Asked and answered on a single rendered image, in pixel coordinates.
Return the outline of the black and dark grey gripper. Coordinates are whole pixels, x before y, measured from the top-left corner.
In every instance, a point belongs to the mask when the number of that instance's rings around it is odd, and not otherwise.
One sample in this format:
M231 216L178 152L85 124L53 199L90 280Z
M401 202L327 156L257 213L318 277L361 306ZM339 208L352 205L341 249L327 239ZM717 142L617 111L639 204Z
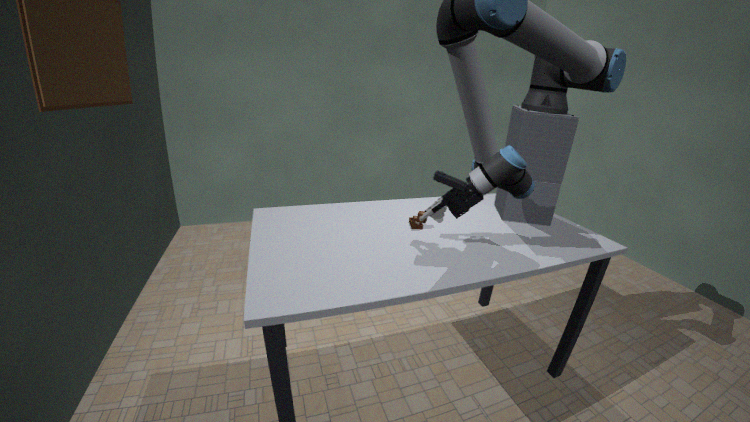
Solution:
M455 188L451 189L444 196L442 196L443 200L442 197L439 198L424 211L425 213L422 215L421 220L424 220L427 217L432 217L437 222L442 222L445 215L444 212L447 210L447 207L457 219L468 212L471 207L482 201L484 198L482 198L481 196L483 195L481 195L481 193L473 185L470 177L466 178L466 181L469 185L467 185L465 192L459 191Z

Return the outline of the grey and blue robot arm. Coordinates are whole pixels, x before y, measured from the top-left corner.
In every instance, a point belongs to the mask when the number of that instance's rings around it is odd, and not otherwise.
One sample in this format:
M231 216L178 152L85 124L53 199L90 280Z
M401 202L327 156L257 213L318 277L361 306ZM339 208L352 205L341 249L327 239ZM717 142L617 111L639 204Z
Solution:
M535 184L512 146L497 150L475 43L478 30L536 55L523 109L567 114L566 87L613 92L625 71L624 50L585 41L529 0L443 0L436 27L439 44L447 49L474 152L469 177L483 195L499 187L523 199Z

